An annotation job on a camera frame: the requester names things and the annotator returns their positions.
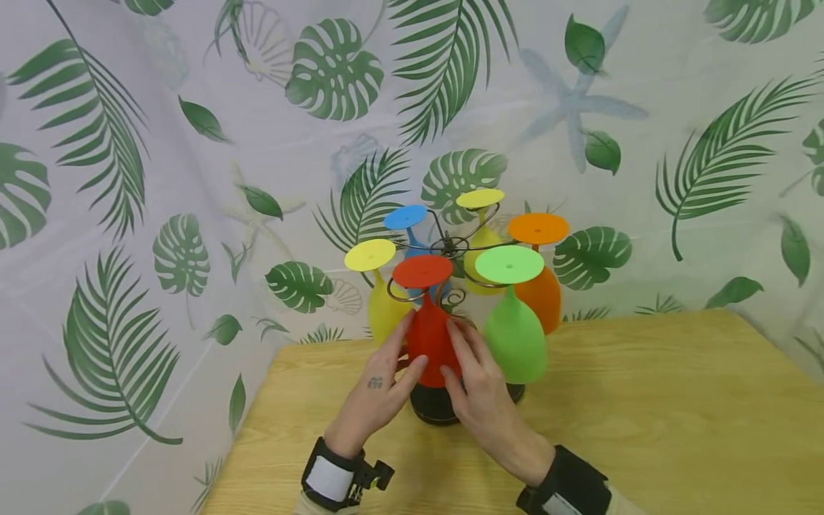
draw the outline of left hand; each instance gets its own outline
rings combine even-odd
[[[326,429],[326,446],[338,456],[357,456],[369,437],[395,418],[424,373],[427,356],[418,356],[412,363],[401,358],[406,355],[403,341],[413,315],[414,310],[407,313],[369,357],[358,382]],[[404,368],[406,372],[396,382],[395,375]]]

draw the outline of starfish print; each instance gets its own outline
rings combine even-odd
[[[619,7],[601,31],[604,37],[605,57],[618,38],[629,10],[630,7],[627,5]],[[570,88],[560,74],[553,70],[535,50],[523,49],[520,55],[532,78],[543,87],[545,96],[553,96],[558,100],[558,105],[538,115],[518,136],[515,147],[539,138],[550,132],[561,120],[565,120],[573,161],[575,161],[578,172],[584,173],[587,160],[586,131],[581,122],[582,113],[597,113],[620,119],[645,119],[648,116],[647,111],[629,102],[620,101],[611,96],[589,95],[589,88],[592,87],[596,74],[588,75],[578,72],[578,80],[575,86]]]
[[[286,244],[283,243],[283,240],[280,239],[280,236],[278,236],[272,228],[267,225],[272,221],[272,217],[255,211],[249,205],[249,202],[246,201],[246,196],[243,194],[243,191],[237,187],[238,185],[246,184],[243,180],[241,168],[234,161],[232,161],[230,167],[233,184],[236,186],[235,193],[237,193],[237,197],[241,201],[241,207],[237,208],[234,206],[225,206],[223,208],[223,212],[232,220],[240,222],[246,226],[246,234],[243,237],[243,248],[248,249],[249,252],[246,258],[251,258],[251,252],[255,246],[255,242],[257,241],[257,236],[259,234],[263,234],[278,250],[280,250],[287,261],[294,260],[292,253],[289,251],[288,247],[286,247]],[[283,214],[290,214],[298,211],[298,209],[306,205],[306,202],[293,201],[290,204],[291,205],[281,206]]]

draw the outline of fabric backdrop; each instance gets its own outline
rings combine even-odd
[[[6,0],[2,511],[197,512],[277,349],[366,335],[344,253],[407,203],[465,234],[479,187],[502,235],[569,221],[565,319],[729,307],[824,381],[822,24],[822,0]],[[498,298],[461,281],[482,323]]]

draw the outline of hand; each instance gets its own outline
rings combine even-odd
[[[326,429],[326,446],[338,456],[357,456],[367,439],[395,418],[424,373],[427,356],[418,356],[412,363],[401,358],[406,355],[403,341],[413,314],[407,313],[369,357],[358,382]],[[396,382],[395,375],[404,368],[406,372]]]
[[[555,459],[555,448],[533,431],[515,409],[506,381],[483,336],[471,325],[447,323],[463,372],[464,388],[449,367],[441,367],[458,419],[480,447],[507,472],[533,488]]]

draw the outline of sleeve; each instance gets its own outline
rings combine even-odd
[[[292,515],[358,515],[358,507],[344,508],[338,512],[331,512],[328,509],[321,508],[313,503],[309,498],[301,492],[300,498],[297,500],[295,508],[292,510]]]

